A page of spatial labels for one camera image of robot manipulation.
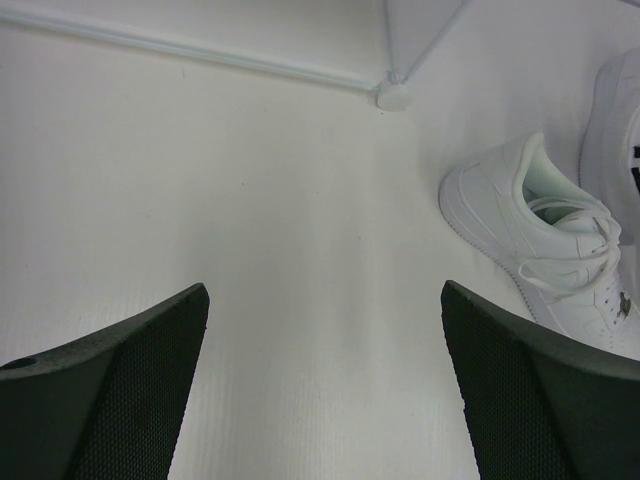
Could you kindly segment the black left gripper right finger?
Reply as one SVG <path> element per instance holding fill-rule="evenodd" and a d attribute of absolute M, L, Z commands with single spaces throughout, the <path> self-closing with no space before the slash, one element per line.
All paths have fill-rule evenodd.
<path fill-rule="evenodd" d="M 636 479 L 639 363 L 454 282 L 442 324 L 483 479 Z"/>

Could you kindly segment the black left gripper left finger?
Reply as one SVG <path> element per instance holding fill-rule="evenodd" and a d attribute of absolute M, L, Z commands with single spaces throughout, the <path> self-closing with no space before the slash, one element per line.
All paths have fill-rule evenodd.
<path fill-rule="evenodd" d="M 195 284 L 1 368 L 4 479 L 165 479 L 206 331 Z"/>

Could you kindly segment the white plastic shoe cabinet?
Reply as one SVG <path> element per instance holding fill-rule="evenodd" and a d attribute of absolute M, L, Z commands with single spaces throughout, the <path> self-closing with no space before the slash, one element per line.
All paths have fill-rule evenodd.
<path fill-rule="evenodd" d="M 6 22 L 370 93 L 402 112 L 387 80 L 383 1 L 4 1 Z"/>

